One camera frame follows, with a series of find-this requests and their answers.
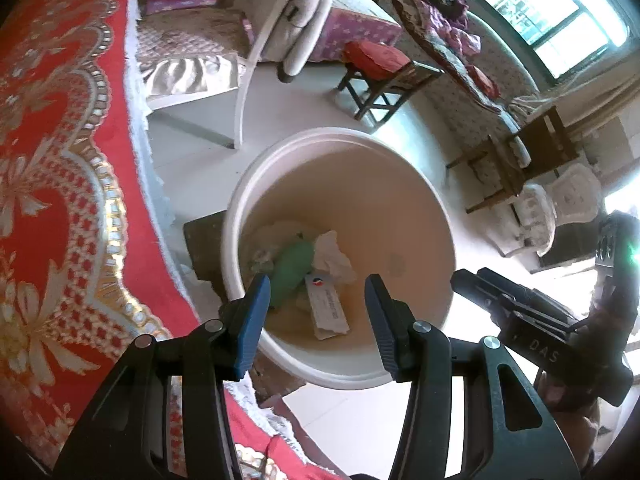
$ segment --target wooden chair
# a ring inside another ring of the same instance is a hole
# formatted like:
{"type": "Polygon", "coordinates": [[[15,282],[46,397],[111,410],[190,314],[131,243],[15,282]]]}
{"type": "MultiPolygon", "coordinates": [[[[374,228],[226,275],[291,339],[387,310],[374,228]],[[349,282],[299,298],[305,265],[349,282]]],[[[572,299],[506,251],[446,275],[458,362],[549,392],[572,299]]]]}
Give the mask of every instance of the wooden chair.
{"type": "Polygon", "coordinates": [[[559,166],[576,159],[578,153],[566,133],[556,107],[551,107],[516,134],[502,140],[488,136],[475,148],[447,164],[447,169],[450,170],[461,162],[472,166],[486,156],[495,165],[502,187],[485,197],[482,202],[468,208],[467,213],[483,207],[491,207],[512,196],[518,196],[527,180],[556,170],[559,166]],[[525,168],[519,167],[513,149],[510,147],[510,142],[516,137],[521,140],[531,159],[525,168]]]}
{"type": "Polygon", "coordinates": [[[375,127],[382,126],[386,123],[393,114],[396,113],[412,95],[418,90],[423,88],[432,80],[444,74],[439,68],[434,68],[417,61],[409,61],[402,68],[394,72],[391,77],[385,80],[375,80],[367,76],[363,70],[359,69],[353,63],[346,63],[347,73],[344,75],[338,90],[346,88],[353,100],[358,105],[358,111],[354,118],[359,121],[364,117],[364,114],[370,111],[372,108],[380,110],[388,110],[381,121],[373,119],[375,127]],[[351,85],[351,79],[361,79],[369,86],[369,96],[362,102],[360,96],[356,93],[351,85]],[[400,97],[395,103],[391,103],[386,97],[386,94],[396,94],[400,97]],[[383,104],[376,104],[376,100],[382,97],[383,104]]]}

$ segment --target green object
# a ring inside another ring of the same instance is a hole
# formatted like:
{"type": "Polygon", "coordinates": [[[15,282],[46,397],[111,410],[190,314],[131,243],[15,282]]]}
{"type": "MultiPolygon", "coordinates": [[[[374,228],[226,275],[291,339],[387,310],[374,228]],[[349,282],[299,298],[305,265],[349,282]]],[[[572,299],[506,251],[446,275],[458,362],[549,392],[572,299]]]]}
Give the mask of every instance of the green object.
{"type": "Polygon", "coordinates": [[[305,280],[314,261],[314,245],[299,240],[286,247],[276,259],[271,279],[271,306],[279,307],[305,280]]]}

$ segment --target pink cloth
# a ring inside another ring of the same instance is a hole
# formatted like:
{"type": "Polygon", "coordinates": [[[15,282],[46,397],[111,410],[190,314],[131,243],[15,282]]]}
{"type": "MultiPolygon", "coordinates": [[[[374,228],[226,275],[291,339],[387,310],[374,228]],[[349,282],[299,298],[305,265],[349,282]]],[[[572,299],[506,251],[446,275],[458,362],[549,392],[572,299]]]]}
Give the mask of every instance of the pink cloth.
{"type": "Polygon", "coordinates": [[[447,42],[460,59],[465,60],[466,56],[480,54],[479,36],[452,27],[436,7],[422,0],[415,0],[415,3],[420,11],[422,27],[424,29],[432,28],[438,36],[447,42]]]}

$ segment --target person's hand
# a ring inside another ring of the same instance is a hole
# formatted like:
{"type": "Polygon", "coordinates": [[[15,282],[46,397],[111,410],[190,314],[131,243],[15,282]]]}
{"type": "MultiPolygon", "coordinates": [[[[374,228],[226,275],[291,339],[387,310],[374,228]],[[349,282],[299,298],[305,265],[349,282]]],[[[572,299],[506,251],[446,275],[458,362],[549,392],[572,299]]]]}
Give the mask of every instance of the person's hand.
{"type": "Polygon", "coordinates": [[[574,454],[575,463],[582,470],[589,461],[591,448],[598,436],[600,407],[598,406],[598,401],[594,400],[589,406],[582,406],[574,412],[554,410],[555,405],[562,397],[564,388],[565,386],[549,377],[546,372],[543,372],[538,384],[538,395],[551,412],[571,452],[574,454]]]}

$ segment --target pile of clothes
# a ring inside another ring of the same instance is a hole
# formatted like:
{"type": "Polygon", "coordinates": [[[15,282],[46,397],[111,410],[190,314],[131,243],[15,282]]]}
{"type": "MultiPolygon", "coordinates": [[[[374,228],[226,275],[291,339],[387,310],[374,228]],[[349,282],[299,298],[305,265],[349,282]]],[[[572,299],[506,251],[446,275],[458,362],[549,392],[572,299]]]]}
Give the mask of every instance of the pile of clothes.
{"type": "Polygon", "coordinates": [[[431,29],[442,38],[449,48],[465,64],[468,74],[478,88],[490,99],[500,97],[498,85],[477,66],[468,61],[469,57],[480,54],[480,37],[466,31],[469,8],[465,0],[414,0],[420,11],[422,27],[431,29]]]}

